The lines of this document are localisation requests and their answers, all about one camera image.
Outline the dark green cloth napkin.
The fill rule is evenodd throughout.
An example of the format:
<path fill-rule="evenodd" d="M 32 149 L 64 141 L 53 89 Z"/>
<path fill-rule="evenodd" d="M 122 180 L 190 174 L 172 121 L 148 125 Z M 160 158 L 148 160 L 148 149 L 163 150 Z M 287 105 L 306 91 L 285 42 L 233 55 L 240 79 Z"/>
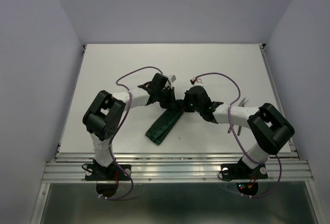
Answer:
<path fill-rule="evenodd" d="M 151 125 L 145 136 L 154 144 L 160 145 L 174 128 L 184 113 L 183 100 L 178 100 L 174 108 L 166 109 Z"/>

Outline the steel table knife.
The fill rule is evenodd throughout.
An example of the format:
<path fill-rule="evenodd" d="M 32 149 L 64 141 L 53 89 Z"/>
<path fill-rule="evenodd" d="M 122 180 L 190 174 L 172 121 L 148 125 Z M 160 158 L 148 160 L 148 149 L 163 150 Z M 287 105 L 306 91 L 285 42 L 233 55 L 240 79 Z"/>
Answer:
<path fill-rule="evenodd" d="M 240 102 L 239 107 L 244 107 L 245 104 L 247 103 L 247 101 L 248 101 L 248 99 L 244 98 L 244 99 Z M 241 130 L 242 130 L 242 127 L 239 126 L 239 127 L 238 127 L 238 131 L 237 131 L 237 136 L 240 136 L 240 134 L 241 134 Z"/>

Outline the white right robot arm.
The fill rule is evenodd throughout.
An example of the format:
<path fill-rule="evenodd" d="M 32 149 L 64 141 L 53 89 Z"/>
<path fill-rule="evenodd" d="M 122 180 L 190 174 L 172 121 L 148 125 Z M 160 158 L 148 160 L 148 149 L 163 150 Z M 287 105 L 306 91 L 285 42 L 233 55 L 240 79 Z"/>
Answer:
<path fill-rule="evenodd" d="M 197 112 L 203 120 L 214 124 L 229 124 L 251 130 L 256 144 L 239 160 L 237 172 L 248 178 L 259 164 L 278 152 L 293 137 L 295 129 L 270 103 L 261 107 L 231 107 L 223 102 L 211 101 L 202 86 L 191 87 L 185 92 L 186 112 Z"/>

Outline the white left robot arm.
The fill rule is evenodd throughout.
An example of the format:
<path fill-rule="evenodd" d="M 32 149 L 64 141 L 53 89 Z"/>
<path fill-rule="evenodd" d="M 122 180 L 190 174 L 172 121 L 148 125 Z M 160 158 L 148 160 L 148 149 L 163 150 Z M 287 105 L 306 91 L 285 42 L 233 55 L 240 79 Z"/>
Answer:
<path fill-rule="evenodd" d="M 156 73 L 153 79 L 125 92 L 110 94 L 100 91 L 86 111 L 82 123 L 91 134 L 94 146 L 94 159 L 99 165 L 97 174 L 104 180 L 114 176 L 115 167 L 110 155 L 111 144 L 120 128 L 120 121 L 132 108 L 159 103 L 165 109 L 165 125 L 172 123 L 172 119 L 182 114 L 182 101 L 175 98 L 173 82 L 174 75 L 165 76 Z"/>

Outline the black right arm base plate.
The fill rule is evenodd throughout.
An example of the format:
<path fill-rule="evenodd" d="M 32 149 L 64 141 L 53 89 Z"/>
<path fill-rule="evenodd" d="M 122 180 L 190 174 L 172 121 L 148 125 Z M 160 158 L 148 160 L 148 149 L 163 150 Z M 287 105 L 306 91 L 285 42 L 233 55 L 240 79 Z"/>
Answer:
<path fill-rule="evenodd" d="M 251 169 L 241 159 L 237 163 L 222 164 L 217 176 L 220 180 L 227 182 L 232 180 L 268 179 L 265 164 L 259 164 Z"/>

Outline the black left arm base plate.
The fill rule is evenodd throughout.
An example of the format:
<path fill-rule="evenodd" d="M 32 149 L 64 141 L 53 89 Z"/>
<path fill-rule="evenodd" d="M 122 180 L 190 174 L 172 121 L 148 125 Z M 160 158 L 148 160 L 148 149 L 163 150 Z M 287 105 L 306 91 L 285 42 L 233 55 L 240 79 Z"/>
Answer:
<path fill-rule="evenodd" d="M 99 165 L 95 159 L 92 163 L 84 163 L 81 168 L 85 171 L 86 181 L 129 181 L 129 177 L 123 173 L 113 162 L 108 167 Z"/>

